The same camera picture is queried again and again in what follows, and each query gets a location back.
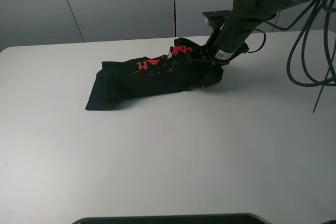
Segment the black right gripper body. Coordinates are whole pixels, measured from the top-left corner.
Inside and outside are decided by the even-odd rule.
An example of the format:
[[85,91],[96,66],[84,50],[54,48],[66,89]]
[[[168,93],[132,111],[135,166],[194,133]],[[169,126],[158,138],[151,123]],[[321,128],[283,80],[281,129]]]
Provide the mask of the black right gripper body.
[[209,65],[227,65],[240,54],[245,54],[248,46],[241,36],[211,34],[201,49],[201,62]]

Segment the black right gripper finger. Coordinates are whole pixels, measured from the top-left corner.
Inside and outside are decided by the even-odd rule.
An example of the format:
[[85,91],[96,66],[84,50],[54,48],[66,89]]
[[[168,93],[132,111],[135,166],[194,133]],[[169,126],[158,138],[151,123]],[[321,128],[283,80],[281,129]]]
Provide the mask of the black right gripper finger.
[[204,51],[203,48],[188,52],[186,55],[186,61],[188,64],[193,64],[195,62],[204,62],[204,63],[210,62],[207,51]]

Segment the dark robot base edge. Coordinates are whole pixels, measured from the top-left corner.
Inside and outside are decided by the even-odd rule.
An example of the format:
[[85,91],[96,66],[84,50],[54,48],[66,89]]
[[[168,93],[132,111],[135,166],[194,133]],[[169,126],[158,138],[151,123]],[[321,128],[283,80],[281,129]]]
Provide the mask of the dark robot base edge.
[[175,223],[269,223],[253,214],[211,214],[177,216],[137,216],[137,217],[88,217],[74,223],[111,224],[175,224]]

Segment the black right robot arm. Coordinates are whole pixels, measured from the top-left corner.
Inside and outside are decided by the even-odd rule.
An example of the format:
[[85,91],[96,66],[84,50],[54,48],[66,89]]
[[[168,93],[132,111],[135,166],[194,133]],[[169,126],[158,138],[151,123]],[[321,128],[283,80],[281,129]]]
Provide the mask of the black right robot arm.
[[213,32],[205,45],[189,52],[187,61],[220,66],[245,54],[245,40],[261,24],[282,10],[310,0],[233,0],[233,9],[204,12]]

